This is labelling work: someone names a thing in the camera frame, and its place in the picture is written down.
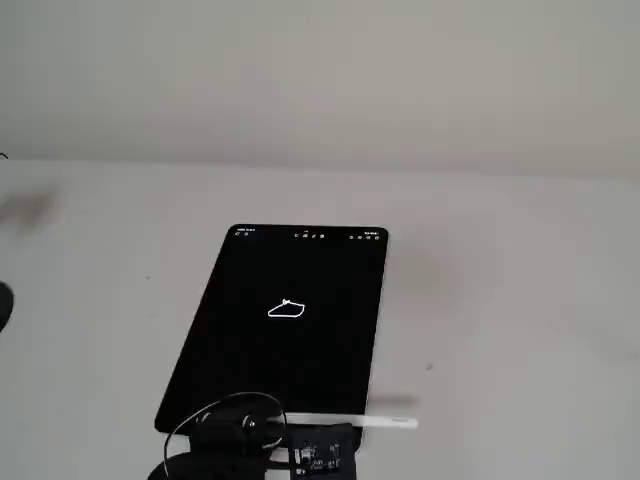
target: white table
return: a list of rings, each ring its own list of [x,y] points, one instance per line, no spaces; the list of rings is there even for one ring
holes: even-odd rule
[[[640,475],[638,185],[2,161],[0,196],[2,478],[146,478],[237,222],[391,232],[370,411],[421,425],[371,431],[360,478]]]

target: black object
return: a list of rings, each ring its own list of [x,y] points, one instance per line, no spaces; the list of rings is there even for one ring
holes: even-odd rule
[[[13,292],[6,283],[0,282],[0,332],[9,321],[13,311]]]
[[[293,430],[287,438],[291,480],[356,480],[351,425]]]
[[[267,421],[276,410],[255,398],[212,409],[190,424],[191,452],[168,459],[166,470],[160,463],[149,480],[264,480],[269,469],[289,470],[292,480],[356,480],[351,425],[291,432]],[[279,438],[289,462],[269,460],[275,447],[264,449]]]
[[[237,391],[287,411],[364,414],[387,238],[379,227],[229,229],[156,429]]]

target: stylus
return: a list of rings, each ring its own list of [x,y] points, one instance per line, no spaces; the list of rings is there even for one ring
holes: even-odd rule
[[[273,417],[269,420],[278,422],[281,421],[281,418]],[[334,425],[336,423],[350,423],[354,427],[418,428],[418,420],[415,418],[332,413],[287,412],[287,423],[303,425]]]

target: white surface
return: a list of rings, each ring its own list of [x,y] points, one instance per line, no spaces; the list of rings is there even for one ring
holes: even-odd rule
[[[0,151],[640,178],[634,0],[9,0]]]
[[[391,232],[369,413],[420,428],[370,432],[360,478],[638,478],[637,185],[0,162],[0,192],[53,199],[0,215],[3,478],[146,478],[237,222]]]

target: tablet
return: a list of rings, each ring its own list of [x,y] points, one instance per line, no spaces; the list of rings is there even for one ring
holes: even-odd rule
[[[156,429],[242,391],[289,412],[364,414],[387,241],[380,227],[231,227]]]

